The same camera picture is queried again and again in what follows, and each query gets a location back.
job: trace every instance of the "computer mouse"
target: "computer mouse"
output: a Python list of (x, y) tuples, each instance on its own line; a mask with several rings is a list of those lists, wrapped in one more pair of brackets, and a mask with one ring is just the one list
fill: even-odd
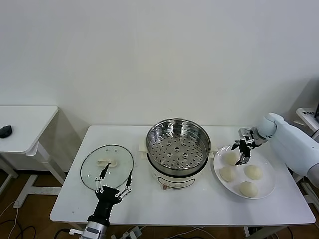
[(4, 126), (0, 128), (0, 138), (7, 138), (12, 134), (11, 125)]

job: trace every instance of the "small white table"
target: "small white table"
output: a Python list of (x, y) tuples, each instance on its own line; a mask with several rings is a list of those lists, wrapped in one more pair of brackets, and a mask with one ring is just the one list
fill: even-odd
[[(57, 106), (0, 106), (0, 127), (11, 125), (12, 134), (7, 138), (0, 139), (0, 154), (7, 158), (6, 154), (18, 153), (27, 156), (35, 156), (37, 152), (41, 155), (35, 157), (42, 163), (61, 183), (64, 183), (65, 173), (58, 164), (50, 157), (38, 139), (49, 125), (55, 114)], [(14, 170), (0, 158), (0, 168), (8, 177), (0, 188), (0, 192), (8, 184), (10, 178), (18, 175)], [(14, 203), (14, 208), (20, 208), (28, 194), (58, 195), (60, 188), (56, 187), (33, 187), (37, 175), (31, 175), (23, 190)]]
[[(221, 148), (238, 139), (239, 127), (204, 127), (213, 145)], [(267, 144), (259, 150), (276, 171), (276, 188), (259, 200), (241, 198), (218, 181), (210, 170), (210, 162), (198, 181), (182, 190), (166, 190), (151, 176), (150, 164), (141, 159), (139, 142), (150, 126), (91, 126), (75, 157), (65, 183), (52, 209), (56, 222), (87, 223), (94, 212), (97, 198), (81, 181), (80, 168), (89, 153), (107, 144), (128, 149), (135, 164), (132, 192), (112, 209), (114, 225), (170, 226), (272, 226), (251, 235), (264, 238), (283, 227), (310, 224), (315, 217), (295, 184), (287, 167), (279, 162)]]

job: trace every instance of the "black cable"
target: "black cable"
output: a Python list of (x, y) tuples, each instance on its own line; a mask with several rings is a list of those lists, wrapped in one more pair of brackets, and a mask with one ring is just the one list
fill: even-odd
[(35, 227), (34, 226), (28, 226), (28, 227), (26, 227), (25, 229), (23, 229), (17, 236), (16, 236), (16, 238), (15, 239), (17, 239), (20, 235), (22, 236), (23, 235), (23, 232), (25, 231), (25, 230), (27, 230), (28, 228), (33, 228), (33, 230), (34, 230), (34, 235), (33, 235), (33, 239), (35, 239), (35, 235), (36, 235), (36, 229), (35, 229)]
[(62, 229), (58, 230), (56, 232), (56, 234), (54, 235), (54, 239), (58, 238), (58, 235), (60, 234), (60, 232), (69, 233), (69, 231), (70, 231), (70, 229), (68, 229), (68, 228), (62, 228)]
[(16, 224), (17, 224), (18, 227), (20, 228), (20, 234), (19, 234), (19, 235), (21, 235), (21, 239), (23, 239), (22, 227), (21, 227), (20, 223), (18, 223), (18, 221), (16, 221), (16, 220), (6, 220), (6, 221), (0, 223), (0, 225), (5, 224), (5, 223), (8, 223), (8, 222), (16, 222)]
[(291, 239), (294, 239), (294, 234), (293, 234), (293, 232), (291, 231), (290, 227), (287, 227), (287, 228), (288, 228), (288, 230), (290, 231)]
[(318, 132), (319, 129), (317, 129), (312, 135), (311, 138)]

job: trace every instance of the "table leg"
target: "table leg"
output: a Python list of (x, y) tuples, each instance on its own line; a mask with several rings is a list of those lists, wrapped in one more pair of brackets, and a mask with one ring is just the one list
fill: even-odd
[(41, 154), (42, 158), (35, 157), (36, 160), (43, 164), (52, 175), (63, 185), (66, 178), (65, 173), (59, 167), (59, 165), (52, 159), (50, 154), (45, 150), (45, 148), (39, 143), (37, 151)]
[(263, 227), (254, 234), (251, 234), (249, 237), (246, 237), (246, 239), (264, 239), (286, 227), (287, 226)]
[(26, 200), (29, 194), (33, 195), (59, 195), (61, 188), (60, 187), (35, 187), (33, 186), (34, 182), (37, 179), (37, 175), (31, 175), (28, 181), (25, 183), (23, 189), (21, 190), (18, 198), (16, 199), (13, 207), (21, 208), (24, 201)]
[(2, 168), (8, 175), (11, 175), (12, 178), (17, 178), (18, 174), (0, 157), (0, 168)]

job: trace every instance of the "white wall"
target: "white wall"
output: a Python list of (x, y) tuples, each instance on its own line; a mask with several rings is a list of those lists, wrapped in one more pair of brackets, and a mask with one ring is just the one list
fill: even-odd
[(254, 125), (319, 74), (316, 0), (10, 0), (0, 104), (91, 124)]

